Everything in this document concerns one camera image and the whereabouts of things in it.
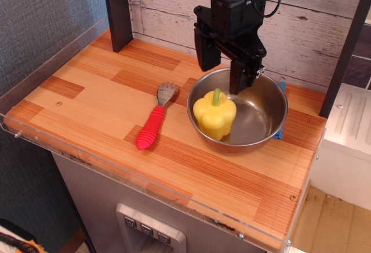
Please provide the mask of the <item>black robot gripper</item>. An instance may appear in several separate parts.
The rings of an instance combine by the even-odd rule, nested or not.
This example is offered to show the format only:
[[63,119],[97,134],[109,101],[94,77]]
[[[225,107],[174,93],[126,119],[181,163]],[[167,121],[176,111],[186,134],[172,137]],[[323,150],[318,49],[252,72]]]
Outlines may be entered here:
[[257,34],[266,18],[266,0],[210,0],[197,6],[194,39],[198,64],[206,72],[230,58],[230,93],[239,94],[264,74],[267,52]]

